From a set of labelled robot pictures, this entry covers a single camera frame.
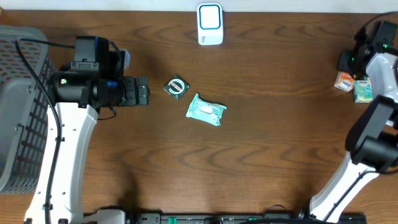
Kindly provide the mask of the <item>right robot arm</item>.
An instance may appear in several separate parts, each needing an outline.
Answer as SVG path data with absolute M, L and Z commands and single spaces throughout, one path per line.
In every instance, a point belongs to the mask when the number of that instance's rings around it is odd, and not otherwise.
M 338 223 L 343 210 L 361 189 L 379 175 L 397 172 L 397 24 L 375 21 L 371 32 L 362 26 L 355 46 L 344 50 L 338 70 L 361 86 L 371 85 L 371 104 L 355 122 L 345 140 L 343 162 L 326 186 L 310 199 L 306 218 Z

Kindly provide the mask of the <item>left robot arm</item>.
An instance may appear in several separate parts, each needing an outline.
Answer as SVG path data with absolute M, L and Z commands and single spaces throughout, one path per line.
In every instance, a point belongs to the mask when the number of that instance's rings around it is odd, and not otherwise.
M 122 208 L 83 214 L 87 150 L 101 108 L 149 103 L 146 77 L 125 77 L 130 54 L 108 39 L 79 35 L 74 59 L 39 85 L 49 103 L 48 129 L 39 181 L 25 223 L 131 223 Z

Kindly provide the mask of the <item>small teal tissue pack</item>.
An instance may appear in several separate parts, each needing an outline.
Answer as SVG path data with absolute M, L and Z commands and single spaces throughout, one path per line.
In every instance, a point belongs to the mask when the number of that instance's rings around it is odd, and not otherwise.
M 364 80 L 355 80 L 353 93 L 355 103 L 371 102 L 373 100 L 373 93 L 370 79 L 368 77 L 365 77 Z

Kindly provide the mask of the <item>red white tape roll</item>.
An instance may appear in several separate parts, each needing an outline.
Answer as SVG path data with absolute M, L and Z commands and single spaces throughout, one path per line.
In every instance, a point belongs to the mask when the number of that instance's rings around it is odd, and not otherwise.
M 165 86 L 164 91 L 177 101 L 181 99 L 186 92 L 190 89 L 189 83 L 187 83 L 182 77 L 175 75 Z

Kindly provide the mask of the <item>green Zappy wipes pack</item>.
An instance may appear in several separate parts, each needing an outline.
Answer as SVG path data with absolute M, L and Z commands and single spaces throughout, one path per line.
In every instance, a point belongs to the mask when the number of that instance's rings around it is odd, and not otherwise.
M 204 121 L 213 126 L 221 126 L 221 119 L 227 107 L 217 103 L 210 103 L 200 98 L 196 93 L 190 103 L 186 117 Z

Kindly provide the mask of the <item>small orange tissue pack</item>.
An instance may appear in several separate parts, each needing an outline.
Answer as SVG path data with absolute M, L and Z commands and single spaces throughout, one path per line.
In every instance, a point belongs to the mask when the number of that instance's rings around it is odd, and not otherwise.
M 353 89 L 354 79 L 348 72 L 339 71 L 334 83 L 334 87 L 349 92 Z

